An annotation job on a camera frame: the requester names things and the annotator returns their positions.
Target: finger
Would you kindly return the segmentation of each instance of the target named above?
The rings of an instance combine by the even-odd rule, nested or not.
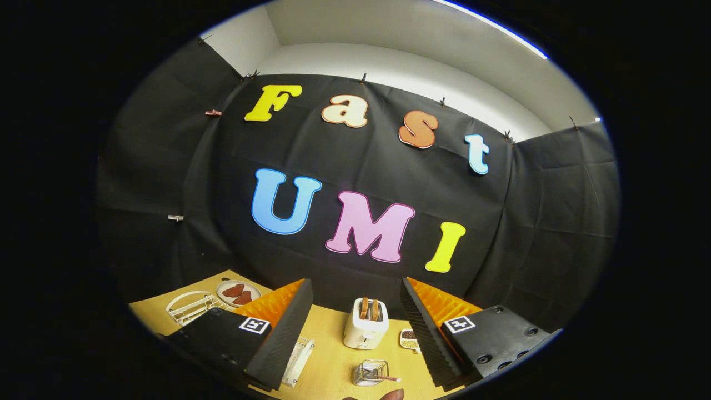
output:
[[[405,398],[405,390],[398,389],[398,390],[389,391],[383,397],[381,397],[380,400],[403,400],[404,398]]]

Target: toaster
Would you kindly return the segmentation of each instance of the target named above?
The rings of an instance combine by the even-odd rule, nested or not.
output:
[[[387,307],[378,300],[367,298],[355,299],[351,315],[343,330],[343,344],[353,349],[375,349],[385,336],[390,326],[387,318]]]

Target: ceiling light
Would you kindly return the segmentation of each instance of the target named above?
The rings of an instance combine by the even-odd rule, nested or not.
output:
[[[465,14],[468,15],[468,16],[473,16],[474,18],[478,19],[479,21],[482,21],[482,22],[486,23],[487,25],[491,26],[492,28],[496,28],[496,29],[498,29],[499,31],[504,32],[504,33],[505,33],[506,35],[508,35],[510,38],[512,38],[513,40],[515,40],[515,41],[517,41],[517,42],[523,44],[524,46],[526,46],[526,48],[528,48],[528,50],[531,50],[533,53],[536,53],[536,55],[539,56],[539,57],[541,57],[542,59],[544,59],[544,60],[547,60],[547,59],[548,59],[548,57],[547,57],[545,54],[543,54],[542,51],[538,50],[538,49],[537,49],[535,46],[533,46],[531,43],[528,43],[527,41],[523,40],[520,36],[516,35],[514,32],[509,31],[508,29],[506,29],[506,28],[504,28],[503,26],[497,24],[496,22],[493,22],[493,21],[491,21],[491,20],[489,20],[489,19],[487,19],[487,18],[485,18],[485,17],[483,17],[483,16],[481,16],[481,15],[479,15],[479,14],[473,12],[473,11],[470,11],[470,10],[468,10],[468,9],[465,9],[465,8],[462,7],[462,6],[458,6],[458,5],[454,4],[454,3],[450,3],[449,1],[445,1],[445,0],[432,0],[432,1],[436,1],[437,3],[443,4],[443,5],[448,6],[448,7],[452,7],[453,9],[459,10],[459,11],[465,13]]]

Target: red food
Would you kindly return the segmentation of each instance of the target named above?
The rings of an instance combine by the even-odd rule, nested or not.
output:
[[[229,298],[238,298],[242,294],[242,291],[244,289],[245,285],[242,283],[238,283],[237,285],[234,285],[231,288],[224,290],[223,295]]]
[[[252,301],[252,292],[250,292],[249,290],[245,290],[232,303],[236,304],[236,305],[245,305],[245,304],[249,303],[250,301]]]

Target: yellow letter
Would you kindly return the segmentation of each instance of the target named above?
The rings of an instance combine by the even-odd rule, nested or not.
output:
[[[262,88],[262,97],[257,101],[257,104],[245,115],[245,121],[260,121],[266,122],[272,118],[269,114],[269,109],[274,106],[274,111],[279,111],[284,108],[284,105],[289,99],[289,95],[294,97],[301,94],[300,85],[267,85]]]
[[[321,118],[332,124],[345,123],[352,128],[364,127],[368,123],[365,118],[365,111],[368,109],[368,102],[358,96],[338,95],[331,98],[331,104],[321,111]]]
[[[424,266],[424,269],[445,273],[451,268],[449,261],[454,254],[454,248],[459,242],[459,238],[464,236],[466,229],[454,222],[443,222],[440,227],[442,228],[442,240],[439,242],[434,257]]]

